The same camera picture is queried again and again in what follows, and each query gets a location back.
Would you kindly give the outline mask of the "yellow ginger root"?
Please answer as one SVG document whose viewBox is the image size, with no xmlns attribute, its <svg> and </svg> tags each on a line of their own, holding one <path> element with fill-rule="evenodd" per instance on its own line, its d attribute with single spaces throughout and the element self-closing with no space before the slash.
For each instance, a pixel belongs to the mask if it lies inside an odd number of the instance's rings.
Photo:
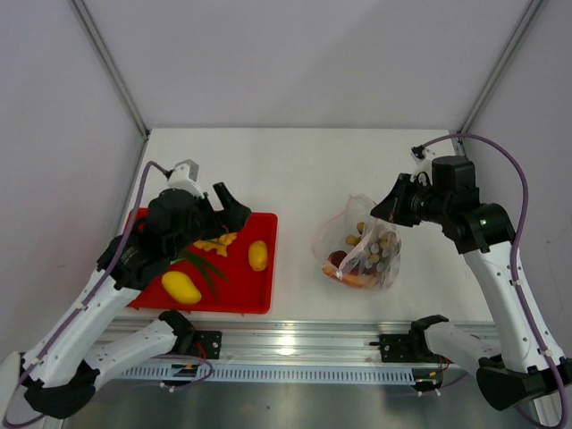
<svg viewBox="0 0 572 429">
<path fill-rule="evenodd" d="M 229 232 L 216 239 L 195 241 L 193 247 L 205 252 L 214 251 L 217 256 L 227 257 L 228 247 L 237 239 L 237 236 L 237 232 Z"/>
</svg>

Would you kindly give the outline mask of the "right aluminium frame post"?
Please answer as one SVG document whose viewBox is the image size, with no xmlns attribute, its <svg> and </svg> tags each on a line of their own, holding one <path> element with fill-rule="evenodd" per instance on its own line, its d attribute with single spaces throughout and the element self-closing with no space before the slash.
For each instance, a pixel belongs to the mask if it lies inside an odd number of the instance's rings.
<svg viewBox="0 0 572 429">
<path fill-rule="evenodd" d="M 523 12 L 519 15 L 492 68 L 489 70 L 484 84 L 478 90 L 477 96 L 458 126 L 458 133 L 468 133 L 475 127 L 548 3 L 546 0 L 526 2 Z"/>
</svg>

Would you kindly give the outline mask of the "red plastic tray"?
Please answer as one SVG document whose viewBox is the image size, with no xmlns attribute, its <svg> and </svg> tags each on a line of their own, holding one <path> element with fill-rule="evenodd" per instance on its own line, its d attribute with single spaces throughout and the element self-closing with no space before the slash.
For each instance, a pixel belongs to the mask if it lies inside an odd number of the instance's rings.
<svg viewBox="0 0 572 429">
<path fill-rule="evenodd" d="M 237 239 L 228 247 L 228 256 L 220 257 L 214 251 L 205 252 L 194 248 L 188 250 L 202 256 L 222 270 L 228 277 L 224 282 L 215 277 L 218 289 L 216 299 L 202 278 L 200 272 L 188 263 L 171 265 L 172 271 L 185 273 L 200 290 L 202 299 L 194 305 L 182 305 L 172 299 L 161 283 L 155 278 L 150 285 L 128 305 L 136 309 L 167 310 L 177 309 L 187 312 L 221 312 L 238 314 L 264 314 L 271 306 L 273 287 L 273 264 L 278 231 L 278 217 L 273 213 L 252 214 Z M 262 272 L 255 272 L 248 263 L 248 248 L 257 240 L 268 247 L 268 265 Z"/>
</svg>

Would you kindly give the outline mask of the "brown longan bunch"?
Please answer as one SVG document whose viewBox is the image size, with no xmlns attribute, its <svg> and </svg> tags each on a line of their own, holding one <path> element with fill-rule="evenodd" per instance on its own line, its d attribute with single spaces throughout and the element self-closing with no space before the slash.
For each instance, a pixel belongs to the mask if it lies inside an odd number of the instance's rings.
<svg viewBox="0 0 572 429">
<path fill-rule="evenodd" d="M 385 273 L 392 260 L 400 253 L 400 239 L 395 228 L 388 223 L 356 224 L 356 235 L 349 235 L 349 260 L 341 265 L 348 268 L 359 265 L 360 270 L 373 275 Z"/>
</svg>

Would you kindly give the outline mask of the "yellow mango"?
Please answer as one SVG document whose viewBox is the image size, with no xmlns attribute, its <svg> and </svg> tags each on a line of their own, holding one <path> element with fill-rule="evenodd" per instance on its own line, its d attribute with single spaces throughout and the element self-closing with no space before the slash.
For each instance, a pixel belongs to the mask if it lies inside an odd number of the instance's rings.
<svg viewBox="0 0 572 429">
<path fill-rule="evenodd" d="M 202 299 L 200 290 L 185 273 L 167 272 L 162 276 L 161 283 L 167 294 L 182 305 L 194 305 Z"/>
</svg>

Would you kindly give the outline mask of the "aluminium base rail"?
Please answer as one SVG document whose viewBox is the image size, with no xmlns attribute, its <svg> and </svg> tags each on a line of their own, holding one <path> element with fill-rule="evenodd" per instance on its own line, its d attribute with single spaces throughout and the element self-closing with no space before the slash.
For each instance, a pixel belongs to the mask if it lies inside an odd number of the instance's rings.
<svg viewBox="0 0 572 429">
<path fill-rule="evenodd" d="M 408 334 L 424 350 L 446 357 L 471 374 L 481 366 L 527 373 L 546 367 L 546 354 L 531 333 L 510 334 L 492 324 L 451 322 L 198 321 L 197 331 L 223 333 L 218 363 L 254 365 L 411 365 L 383 363 L 368 345 L 380 334 Z"/>
</svg>

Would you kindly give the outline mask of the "green scallion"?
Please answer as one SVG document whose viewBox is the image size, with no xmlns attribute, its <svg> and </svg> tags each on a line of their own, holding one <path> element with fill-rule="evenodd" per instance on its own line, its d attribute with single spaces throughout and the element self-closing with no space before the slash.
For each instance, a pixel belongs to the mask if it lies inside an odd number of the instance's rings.
<svg viewBox="0 0 572 429">
<path fill-rule="evenodd" d="M 202 278 L 206 282 L 206 286 L 208 287 L 212 295 L 216 299 L 218 299 L 219 294 L 214 278 L 218 277 L 222 281 L 227 282 L 228 281 L 227 275 L 222 270 L 220 270 L 219 268 L 208 262 L 206 259 L 204 259 L 202 256 L 197 255 L 189 250 L 182 251 L 171 262 L 171 264 L 174 265 L 183 262 L 194 266 L 200 272 Z"/>
</svg>

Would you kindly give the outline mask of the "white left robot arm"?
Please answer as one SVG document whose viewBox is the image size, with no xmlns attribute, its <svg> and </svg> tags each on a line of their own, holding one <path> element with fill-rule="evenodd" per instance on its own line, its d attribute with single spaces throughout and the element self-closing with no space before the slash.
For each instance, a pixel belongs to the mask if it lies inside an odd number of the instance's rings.
<svg viewBox="0 0 572 429">
<path fill-rule="evenodd" d="M 21 358 L 21 383 L 30 407 L 65 419 L 85 407 L 107 382 L 156 356 L 182 358 L 193 349 L 195 328 L 179 311 L 166 310 L 146 328 L 104 347 L 95 343 L 116 315 L 198 240 L 241 231 L 251 211 L 219 182 L 207 195 L 185 189 L 162 191 L 141 218 L 132 215 L 97 260 L 84 291 L 58 324 Z"/>
</svg>

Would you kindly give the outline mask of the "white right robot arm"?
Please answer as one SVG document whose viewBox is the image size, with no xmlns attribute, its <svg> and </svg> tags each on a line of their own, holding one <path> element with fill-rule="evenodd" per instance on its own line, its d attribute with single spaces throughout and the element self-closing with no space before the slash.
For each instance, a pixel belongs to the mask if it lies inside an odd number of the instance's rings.
<svg viewBox="0 0 572 429">
<path fill-rule="evenodd" d="M 400 226 L 441 226 L 473 272 L 495 323 L 499 346 L 432 315 L 410 325 L 408 350 L 418 360 L 437 355 L 474 376 L 496 410 L 554 393 L 571 384 L 571 360 L 554 341 L 534 303 L 506 210 L 479 199 L 475 165 L 441 156 L 432 172 L 402 173 L 371 216 Z"/>
</svg>

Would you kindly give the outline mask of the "aluminium frame post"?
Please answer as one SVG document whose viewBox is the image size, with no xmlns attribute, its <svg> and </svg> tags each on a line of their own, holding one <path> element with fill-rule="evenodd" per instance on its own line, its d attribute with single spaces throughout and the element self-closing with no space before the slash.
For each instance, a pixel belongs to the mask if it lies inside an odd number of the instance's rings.
<svg viewBox="0 0 572 429">
<path fill-rule="evenodd" d="M 150 129 L 146 125 L 127 83 L 116 65 L 103 34 L 89 10 L 87 2 L 82 0 L 70 0 L 68 1 L 68 5 L 75 14 L 79 25 L 84 31 L 88 42 L 92 46 L 101 67 L 109 79 L 116 96 L 121 102 L 126 114 L 129 116 L 134 128 L 140 137 L 146 141 L 150 134 Z"/>
<path fill-rule="evenodd" d="M 468 133 L 475 127 L 548 3 L 546 0 L 526 2 L 523 12 L 519 15 L 492 68 L 489 70 L 484 84 L 478 90 L 477 96 L 458 126 L 458 133 Z"/>
</svg>

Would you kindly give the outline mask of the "clear zip top bag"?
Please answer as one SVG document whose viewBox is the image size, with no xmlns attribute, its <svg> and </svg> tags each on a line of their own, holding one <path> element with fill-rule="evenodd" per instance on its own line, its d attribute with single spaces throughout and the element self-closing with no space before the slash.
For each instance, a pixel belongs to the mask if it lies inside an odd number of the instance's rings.
<svg viewBox="0 0 572 429">
<path fill-rule="evenodd" d="M 328 278 L 359 290 L 387 290 L 400 272 L 394 224 L 371 216 L 376 203 L 359 194 L 317 231 L 312 252 Z"/>
</svg>

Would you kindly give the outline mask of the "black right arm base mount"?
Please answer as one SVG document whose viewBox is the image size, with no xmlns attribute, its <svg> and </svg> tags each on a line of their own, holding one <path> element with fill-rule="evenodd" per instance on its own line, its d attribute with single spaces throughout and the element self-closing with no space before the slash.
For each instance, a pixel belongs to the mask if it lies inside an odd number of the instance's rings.
<svg viewBox="0 0 572 429">
<path fill-rule="evenodd" d="M 450 363 L 446 357 L 424 350 L 408 334 L 380 334 L 368 345 L 379 350 L 383 363 Z"/>
</svg>

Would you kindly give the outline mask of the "left aluminium frame post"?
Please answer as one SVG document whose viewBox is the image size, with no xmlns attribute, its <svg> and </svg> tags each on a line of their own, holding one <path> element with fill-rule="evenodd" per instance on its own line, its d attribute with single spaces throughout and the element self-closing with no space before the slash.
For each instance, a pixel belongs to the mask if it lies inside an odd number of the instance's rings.
<svg viewBox="0 0 572 429">
<path fill-rule="evenodd" d="M 68 1 L 68 5 L 75 14 L 79 25 L 84 31 L 88 42 L 92 46 L 101 67 L 109 79 L 116 96 L 121 102 L 126 114 L 129 116 L 134 128 L 140 137 L 146 141 L 150 134 L 150 129 L 146 125 L 127 83 L 116 65 L 103 34 L 89 10 L 87 2 L 82 0 L 70 0 Z"/>
</svg>

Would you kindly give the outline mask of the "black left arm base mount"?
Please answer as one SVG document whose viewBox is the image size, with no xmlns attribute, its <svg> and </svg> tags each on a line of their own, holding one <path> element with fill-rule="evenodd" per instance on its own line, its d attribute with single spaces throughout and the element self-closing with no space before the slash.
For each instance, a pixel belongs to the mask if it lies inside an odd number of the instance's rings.
<svg viewBox="0 0 572 429">
<path fill-rule="evenodd" d="M 196 331 L 191 343 L 191 355 L 207 360 L 218 360 L 222 349 L 223 333 Z"/>
</svg>

